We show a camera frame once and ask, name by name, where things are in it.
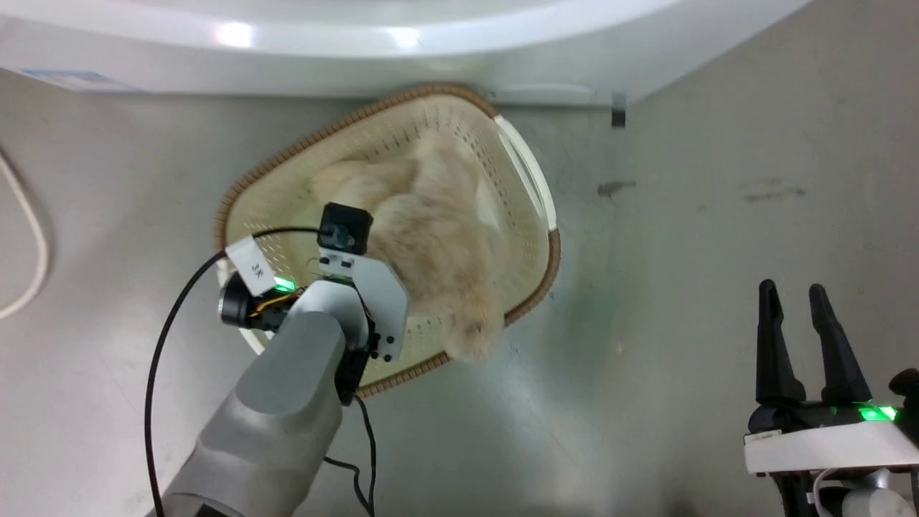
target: white base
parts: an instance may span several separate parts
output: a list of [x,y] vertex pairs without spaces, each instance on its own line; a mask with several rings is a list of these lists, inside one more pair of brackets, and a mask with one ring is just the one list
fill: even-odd
[[919,449],[893,422],[857,424],[744,437],[743,456],[751,474],[825,468],[919,465]]

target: woven basket rim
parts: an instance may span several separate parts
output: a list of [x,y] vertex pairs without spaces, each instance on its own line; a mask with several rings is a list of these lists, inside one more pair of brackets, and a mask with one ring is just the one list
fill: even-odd
[[[498,116],[498,110],[481,95],[465,86],[458,85],[419,86],[390,98],[385,98],[383,100],[374,102],[364,108],[358,109],[350,115],[346,115],[342,119],[333,122],[332,124],[325,126],[316,132],[312,132],[294,144],[289,145],[287,148],[271,156],[268,158],[268,160],[252,169],[242,179],[237,181],[226,193],[226,195],[223,196],[221,207],[218,210],[217,217],[214,221],[214,244],[216,249],[221,250],[227,246],[226,225],[230,218],[230,212],[233,210],[233,205],[236,203],[236,200],[250,185],[256,183],[269,172],[279,167],[281,164],[288,161],[292,157],[302,153],[312,145],[336,134],[337,132],[344,130],[344,128],[347,128],[356,122],[363,121],[364,119],[372,117],[373,115],[376,115],[385,109],[398,106],[405,102],[434,95],[448,95],[461,98],[468,101],[476,108],[480,109],[490,119],[494,119],[494,117]],[[546,271],[542,276],[542,280],[526,300],[505,313],[505,327],[514,323],[523,317],[523,315],[528,313],[533,307],[538,305],[539,302],[541,302],[549,292],[549,289],[552,286],[552,282],[555,280],[555,276],[558,274],[559,265],[561,264],[562,259],[562,242],[559,236],[559,230],[556,228],[549,231],[548,238],[549,262],[546,265]],[[414,379],[423,373],[428,373],[449,361],[450,358],[447,353],[441,351],[437,355],[409,366],[398,373],[394,373],[378,381],[374,381],[373,383],[360,387],[357,391],[357,394],[363,397],[376,395],[389,388]]]

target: washing machine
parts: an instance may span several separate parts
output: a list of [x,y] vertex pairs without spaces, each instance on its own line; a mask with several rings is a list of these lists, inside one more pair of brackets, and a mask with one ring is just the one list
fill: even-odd
[[626,105],[806,0],[0,0],[0,67],[83,92]]

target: gray floor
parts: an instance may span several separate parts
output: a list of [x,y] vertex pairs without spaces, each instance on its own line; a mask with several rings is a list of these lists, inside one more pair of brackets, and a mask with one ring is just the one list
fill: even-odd
[[[917,43],[915,2],[816,2],[634,106],[624,131],[604,111],[508,109],[552,186],[562,270],[493,361],[369,401],[380,515],[781,514],[743,465],[757,283],[779,284],[812,395],[814,281],[876,399],[897,402],[887,381],[919,365]],[[354,106],[89,97],[0,74],[0,144],[55,243],[45,292],[0,322],[0,513],[147,511],[147,362],[221,195]],[[0,217],[6,299],[32,255],[3,187]],[[191,295],[164,354],[163,478],[252,360],[216,293]],[[366,464],[353,410],[332,453]],[[310,511],[360,515],[348,475],[324,467]]]

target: fur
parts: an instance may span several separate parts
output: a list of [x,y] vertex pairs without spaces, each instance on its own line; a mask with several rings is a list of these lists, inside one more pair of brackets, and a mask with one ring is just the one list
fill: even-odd
[[427,132],[405,159],[341,162],[311,184],[320,202],[373,215],[367,255],[399,275],[412,316],[449,315],[444,349],[465,362],[486,359],[504,326],[494,281],[505,243],[476,215],[478,171],[468,150]]

